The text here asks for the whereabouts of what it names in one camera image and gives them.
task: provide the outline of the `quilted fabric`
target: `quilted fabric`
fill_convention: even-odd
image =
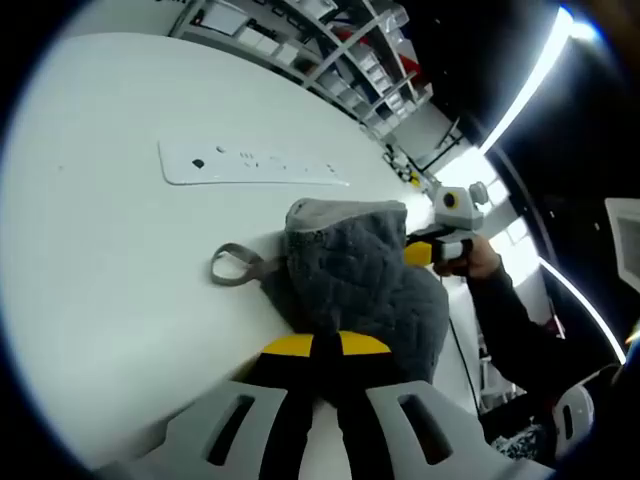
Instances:
[[[300,200],[287,216],[287,267],[312,331],[371,335],[407,381],[431,382],[448,297],[431,273],[404,263],[406,215],[398,202]]]

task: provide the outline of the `white shelf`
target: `white shelf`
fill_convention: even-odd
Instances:
[[[225,35],[224,33],[217,32],[207,27],[189,25],[184,29],[183,35],[185,34],[196,35],[196,36],[207,38],[209,40],[213,40],[214,42],[226,45],[227,47],[230,47],[234,50],[246,53],[256,59],[262,60],[263,62],[267,62],[273,65],[274,67],[278,67],[279,69],[287,72],[292,77],[297,78],[301,82],[305,82],[307,80],[307,76],[305,74],[303,74],[302,72],[299,72],[298,70],[293,68],[291,65],[282,63],[278,61],[275,57],[271,55],[267,55],[266,53],[263,53],[255,48],[249,47],[248,45],[245,45],[244,43],[241,43],[235,38]]]
[[[258,59],[258,60],[261,60],[263,62],[269,63],[269,64],[273,65],[274,67],[277,67],[277,68],[281,69],[282,71],[286,72],[287,74],[291,75],[292,77],[295,77],[298,80],[300,80],[303,84],[305,84],[305,82],[307,82],[307,79],[309,78],[305,74],[303,74],[302,72],[299,72],[295,68],[291,67],[290,65],[286,65],[286,64],[278,61],[275,57],[273,57],[271,55],[267,55],[267,54],[265,54],[265,53],[263,53],[263,52],[261,52],[259,50],[256,50],[255,48],[249,47],[249,46],[239,42],[238,40],[236,40],[233,37],[225,35],[224,33],[217,32],[217,31],[212,30],[210,28],[189,25],[187,28],[184,29],[184,34],[204,37],[204,38],[212,40],[212,41],[214,41],[216,43],[220,43],[222,45],[225,45],[225,46],[227,46],[227,47],[229,47],[231,49],[243,52],[243,53],[245,53],[245,54],[247,54],[247,55],[249,55],[249,56],[251,56],[251,57],[253,57],[255,59]],[[329,90],[324,88],[322,85],[319,85],[319,84],[317,84],[315,82],[311,82],[309,84],[308,88],[310,88],[312,90],[315,90],[316,92],[320,93],[327,100],[329,100],[330,102],[335,103],[336,105],[340,106],[340,108],[342,108],[343,110],[347,111],[351,116],[353,116],[356,119],[360,120],[360,115],[358,115],[358,113],[353,108],[351,108],[348,105],[346,105],[337,95],[334,95]]]
[[[424,103],[427,103],[429,100],[431,100],[431,97],[433,97],[433,85],[429,83],[425,87],[424,94],[420,98],[418,98],[418,100],[416,101],[416,107],[419,107]]]
[[[398,90],[400,90],[402,87],[404,87],[409,81],[411,81],[411,79],[416,75],[416,72],[411,72],[409,75],[407,75],[406,77],[404,77],[402,80],[400,80],[399,82],[397,82],[393,87],[391,87],[390,89],[388,89],[385,94],[380,97],[378,99],[377,102],[375,102],[373,105],[371,105],[371,109],[364,115],[364,118],[369,117],[369,115],[373,114],[376,109],[382,105],[383,103],[385,103],[389,97],[391,95],[393,95],[394,93],[396,93]]]
[[[322,63],[323,58],[320,55],[318,55],[316,52],[310,50],[304,43],[299,42],[295,38],[286,38],[286,42],[298,49],[298,55],[301,58],[309,60],[315,63],[316,65],[320,65]]]
[[[349,54],[349,49],[353,47],[358,40],[360,40],[363,36],[369,33],[371,30],[378,26],[378,20],[372,18],[367,22],[362,28],[360,28],[356,33],[351,35],[346,42],[341,43],[338,48],[336,48],[331,55],[324,59],[324,61],[320,64],[320,66],[314,70],[314,72],[309,75],[308,82],[314,82],[318,79],[320,75],[324,73],[324,71],[329,68],[335,61],[341,57],[342,55],[348,55],[350,61],[353,61],[353,56]]]
[[[298,13],[300,17],[304,18],[307,23],[313,25],[320,33],[322,33],[325,37],[331,40],[336,47],[339,47],[342,42],[335,34],[327,27],[324,23],[322,23],[317,18],[311,16],[309,12],[307,12],[304,8],[300,6],[295,0],[278,0],[280,3],[287,5],[291,10]]]
[[[169,30],[169,37],[182,38],[182,34],[191,23],[193,16],[204,7],[206,0],[190,0],[186,7],[180,12],[178,19]]]
[[[373,17],[381,16],[381,15],[378,15],[378,13],[375,11],[375,9],[373,8],[373,5],[371,5],[371,2],[369,0],[359,0],[359,1],[362,2],[365,9],[369,12],[370,15],[372,15]],[[404,65],[402,65],[402,61],[400,60],[400,55],[398,55],[398,52],[396,51],[395,46],[391,43],[389,36],[382,29],[382,26],[380,26],[376,31],[371,32],[371,37],[372,37],[372,40],[374,40],[374,42],[376,43],[376,45],[374,45],[374,49],[376,49],[377,47],[378,50],[384,52],[383,56],[390,57],[390,61],[388,62],[387,66],[391,67],[392,70],[396,70],[395,72],[396,78],[405,78],[407,76],[407,72],[404,69]],[[407,88],[409,89],[411,100],[416,102],[417,95],[411,82],[407,83]]]

